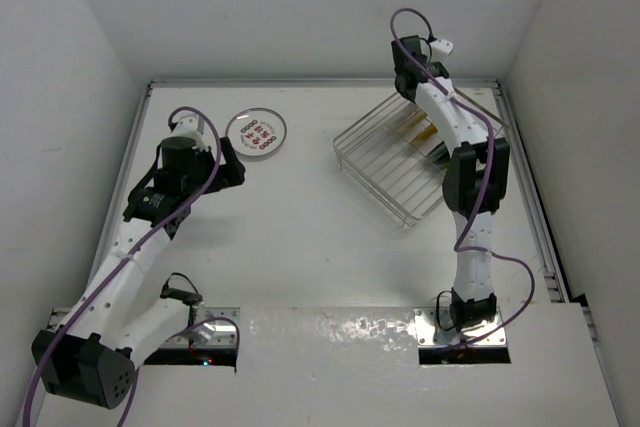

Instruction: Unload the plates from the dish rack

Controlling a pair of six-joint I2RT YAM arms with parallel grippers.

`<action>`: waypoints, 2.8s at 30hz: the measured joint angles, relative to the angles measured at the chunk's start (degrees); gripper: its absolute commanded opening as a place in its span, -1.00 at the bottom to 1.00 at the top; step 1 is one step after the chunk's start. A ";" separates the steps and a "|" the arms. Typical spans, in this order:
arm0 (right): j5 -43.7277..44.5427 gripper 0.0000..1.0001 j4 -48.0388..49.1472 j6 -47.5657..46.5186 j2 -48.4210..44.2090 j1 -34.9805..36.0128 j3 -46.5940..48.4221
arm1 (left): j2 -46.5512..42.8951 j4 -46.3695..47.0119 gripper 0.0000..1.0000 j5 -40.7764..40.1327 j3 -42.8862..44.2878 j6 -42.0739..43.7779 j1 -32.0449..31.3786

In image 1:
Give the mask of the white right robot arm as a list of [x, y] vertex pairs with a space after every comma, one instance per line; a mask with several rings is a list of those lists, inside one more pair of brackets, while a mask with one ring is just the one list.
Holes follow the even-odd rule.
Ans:
[[464, 102], [440, 62], [430, 63], [418, 36], [391, 42], [398, 93], [423, 112], [449, 153], [442, 192], [457, 240], [449, 315], [456, 332], [495, 318], [491, 280], [494, 215], [506, 195], [510, 147], [486, 115]]

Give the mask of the cream beige plate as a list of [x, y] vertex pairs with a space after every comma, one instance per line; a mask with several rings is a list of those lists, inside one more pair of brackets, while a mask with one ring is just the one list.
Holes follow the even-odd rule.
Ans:
[[419, 124], [427, 117], [427, 114], [420, 109], [414, 111], [411, 115], [409, 115], [396, 129], [396, 132], [399, 135], [402, 135], [404, 132], [411, 130], [415, 125]]

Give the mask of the black plate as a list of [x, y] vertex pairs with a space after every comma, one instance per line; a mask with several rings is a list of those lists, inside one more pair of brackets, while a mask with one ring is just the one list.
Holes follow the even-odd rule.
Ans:
[[446, 145], [444, 143], [439, 144], [438, 146], [436, 146], [430, 153], [429, 153], [429, 157], [435, 161], [438, 160], [442, 157], [448, 156], [449, 152], [448, 149], [446, 147]]

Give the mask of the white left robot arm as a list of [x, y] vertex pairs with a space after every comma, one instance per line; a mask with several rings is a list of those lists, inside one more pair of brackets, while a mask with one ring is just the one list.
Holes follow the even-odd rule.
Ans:
[[184, 136], [160, 142], [83, 296], [56, 329], [40, 331], [32, 343], [47, 393], [114, 409], [131, 389], [137, 368], [194, 324], [201, 294], [170, 286], [140, 317], [126, 316], [153, 263], [190, 215], [188, 199], [239, 186], [244, 174], [227, 137], [216, 153]]

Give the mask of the white plate orange sunburst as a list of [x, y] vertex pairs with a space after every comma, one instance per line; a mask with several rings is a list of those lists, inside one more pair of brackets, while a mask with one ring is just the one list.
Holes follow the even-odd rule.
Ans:
[[236, 114], [225, 129], [236, 154], [248, 159], [272, 156], [288, 135], [284, 118], [268, 108], [249, 108]]

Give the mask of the yellow patterned plate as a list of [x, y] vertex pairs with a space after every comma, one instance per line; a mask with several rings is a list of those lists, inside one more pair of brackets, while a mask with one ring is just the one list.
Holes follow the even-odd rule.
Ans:
[[411, 141], [411, 145], [420, 145], [438, 132], [437, 127], [434, 124], [429, 124], [424, 130], [418, 133]]

